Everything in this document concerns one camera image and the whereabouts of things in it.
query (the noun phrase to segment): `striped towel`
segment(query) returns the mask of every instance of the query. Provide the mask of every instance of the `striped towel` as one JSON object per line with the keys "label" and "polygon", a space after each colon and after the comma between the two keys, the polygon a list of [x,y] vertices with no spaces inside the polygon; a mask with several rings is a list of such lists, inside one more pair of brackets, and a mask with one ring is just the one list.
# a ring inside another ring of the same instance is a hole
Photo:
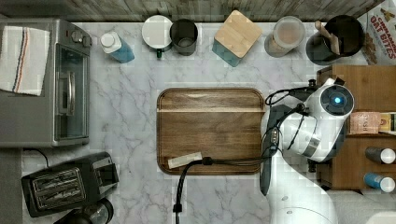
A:
{"label": "striped towel", "polygon": [[0,89],[40,95],[50,45],[50,32],[6,26],[0,55]]}

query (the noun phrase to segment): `toaster oven door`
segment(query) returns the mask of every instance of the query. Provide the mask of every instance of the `toaster oven door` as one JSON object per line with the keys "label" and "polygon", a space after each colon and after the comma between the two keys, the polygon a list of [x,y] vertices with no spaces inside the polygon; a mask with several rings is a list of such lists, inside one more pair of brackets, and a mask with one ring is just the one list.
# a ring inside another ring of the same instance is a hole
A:
{"label": "toaster oven door", "polygon": [[88,137],[89,56],[56,48],[55,141]]}

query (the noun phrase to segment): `black mug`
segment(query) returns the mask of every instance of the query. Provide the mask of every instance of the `black mug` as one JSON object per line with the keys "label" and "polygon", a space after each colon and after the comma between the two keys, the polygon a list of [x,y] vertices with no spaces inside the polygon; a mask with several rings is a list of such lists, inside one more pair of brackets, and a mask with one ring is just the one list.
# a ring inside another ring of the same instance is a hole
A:
{"label": "black mug", "polygon": [[192,55],[196,49],[198,28],[186,19],[175,21],[170,30],[173,48],[184,56]]}
{"label": "black mug", "polygon": [[328,65],[338,58],[352,56],[361,50],[365,35],[361,23],[355,18],[346,15],[336,16],[324,27],[330,34],[338,37],[340,55],[333,53],[330,40],[317,32],[306,43],[306,55],[311,62]]}

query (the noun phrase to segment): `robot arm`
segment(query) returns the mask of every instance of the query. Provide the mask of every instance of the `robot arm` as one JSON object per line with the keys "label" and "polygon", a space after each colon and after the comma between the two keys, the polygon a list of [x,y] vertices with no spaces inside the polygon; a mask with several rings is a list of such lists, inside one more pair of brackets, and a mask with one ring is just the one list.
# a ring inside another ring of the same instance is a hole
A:
{"label": "robot arm", "polygon": [[353,109],[350,92],[329,79],[304,102],[304,111],[273,106],[262,119],[263,166],[261,190],[268,198],[273,224],[336,224],[332,199],[318,185],[300,175],[283,159],[283,150],[325,161],[342,142],[343,127]]}

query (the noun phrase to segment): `white marble surface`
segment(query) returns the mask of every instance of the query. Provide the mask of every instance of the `white marble surface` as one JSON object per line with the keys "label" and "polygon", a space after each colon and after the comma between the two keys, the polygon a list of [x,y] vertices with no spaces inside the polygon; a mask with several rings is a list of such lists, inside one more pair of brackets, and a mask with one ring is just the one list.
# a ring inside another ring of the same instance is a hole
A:
{"label": "white marble surface", "polygon": [[[211,48],[219,23],[197,24],[196,52],[181,56],[170,49],[161,60],[143,43],[142,23],[77,23],[93,38],[91,51],[90,139],[84,147],[44,150],[56,164],[98,151],[108,151],[118,165],[120,183],[109,199],[116,214],[111,223],[174,223],[172,213],[178,176],[164,174],[156,158],[156,101],[171,87],[252,87],[270,92],[305,86],[323,66],[312,64],[304,42],[283,58],[264,50],[273,23],[259,23],[263,35],[237,67],[231,67]],[[314,33],[306,24],[306,36]],[[99,37],[116,31],[133,49],[135,59],[113,61]],[[337,63],[366,64],[361,53]],[[22,175],[45,167],[35,152],[24,152]],[[183,189],[181,223],[269,223],[270,210],[259,190],[258,175],[188,176]],[[53,223],[65,212],[30,218],[23,205],[23,223]]]}

